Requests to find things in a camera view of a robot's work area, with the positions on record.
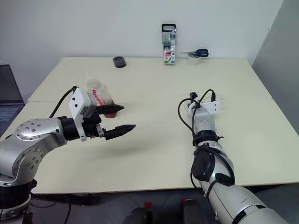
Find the black tape roll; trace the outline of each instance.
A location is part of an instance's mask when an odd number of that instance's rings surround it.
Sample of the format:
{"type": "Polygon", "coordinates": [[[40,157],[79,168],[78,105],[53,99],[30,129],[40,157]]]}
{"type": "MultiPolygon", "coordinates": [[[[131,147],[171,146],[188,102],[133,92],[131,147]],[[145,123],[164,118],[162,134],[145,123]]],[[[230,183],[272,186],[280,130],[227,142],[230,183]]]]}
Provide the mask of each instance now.
{"type": "Polygon", "coordinates": [[[117,56],[113,58],[113,63],[116,66],[116,68],[123,68],[126,66],[125,58],[122,56],[117,56]]]}

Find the blue scissor handle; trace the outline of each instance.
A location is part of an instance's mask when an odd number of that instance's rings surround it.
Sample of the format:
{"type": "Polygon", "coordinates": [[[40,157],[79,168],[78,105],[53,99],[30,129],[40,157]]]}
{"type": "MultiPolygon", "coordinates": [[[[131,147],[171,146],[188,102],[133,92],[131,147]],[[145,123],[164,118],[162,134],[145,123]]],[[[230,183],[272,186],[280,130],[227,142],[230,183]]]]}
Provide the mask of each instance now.
{"type": "Polygon", "coordinates": [[[194,52],[194,54],[199,57],[208,57],[209,51],[208,51],[208,49],[198,49],[194,52]]]}

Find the laptop screen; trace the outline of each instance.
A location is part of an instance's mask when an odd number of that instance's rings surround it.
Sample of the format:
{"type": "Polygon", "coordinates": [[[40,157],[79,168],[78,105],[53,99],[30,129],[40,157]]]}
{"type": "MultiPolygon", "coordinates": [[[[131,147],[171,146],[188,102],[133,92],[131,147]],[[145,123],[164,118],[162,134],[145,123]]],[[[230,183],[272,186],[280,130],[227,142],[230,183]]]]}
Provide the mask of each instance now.
{"type": "Polygon", "coordinates": [[[0,104],[24,104],[8,64],[0,65],[0,104]]]}

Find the table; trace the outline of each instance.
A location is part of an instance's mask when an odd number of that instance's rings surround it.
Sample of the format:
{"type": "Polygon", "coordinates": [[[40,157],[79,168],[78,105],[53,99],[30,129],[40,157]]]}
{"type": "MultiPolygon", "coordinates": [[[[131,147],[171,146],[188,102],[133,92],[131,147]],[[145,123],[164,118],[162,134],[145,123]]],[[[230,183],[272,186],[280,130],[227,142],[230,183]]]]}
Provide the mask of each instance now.
{"type": "MultiPolygon", "coordinates": [[[[36,174],[34,193],[99,193],[192,187],[192,135],[177,115],[180,100],[212,88],[222,102],[214,117],[217,134],[234,163],[236,184],[299,182],[299,137],[246,60],[207,59],[198,66],[185,59],[165,66],[161,58],[63,58],[30,97],[4,134],[21,122],[48,117],[73,85],[88,79],[105,83],[125,106],[103,128],[136,124],[117,139],[74,140],[47,154],[36,174]]],[[[66,99],[56,116],[70,116],[66,99]]],[[[187,106],[182,108],[186,120],[187,106]]]]}

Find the red object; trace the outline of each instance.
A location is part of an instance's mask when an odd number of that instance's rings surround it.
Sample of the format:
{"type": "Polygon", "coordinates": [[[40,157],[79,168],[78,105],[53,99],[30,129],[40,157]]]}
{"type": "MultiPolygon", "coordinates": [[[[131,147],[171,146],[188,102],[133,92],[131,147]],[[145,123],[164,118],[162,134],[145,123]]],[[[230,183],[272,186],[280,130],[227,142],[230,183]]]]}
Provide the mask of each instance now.
{"type": "Polygon", "coordinates": [[[97,100],[98,104],[99,104],[99,105],[103,105],[103,102],[102,102],[101,99],[99,98],[99,96],[98,96],[96,90],[93,90],[93,95],[94,95],[95,99],[97,100]]]}
{"type": "Polygon", "coordinates": [[[104,114],[105,118],[115,118],[117,112],[116,113],[110,113],[110,114],[104,114]]]}
{"type": "Polygon", "coordinates": [[[188,201],[189,199],[188,198],[182,198],[181,199],[181,204],[185,203],[185,201],[188,201]]]}
{"type": "Polygon", "coordinates": [[[152,209],[153,208],[153,202],[145,202],[143,206],[146,209],[152,209]]]}

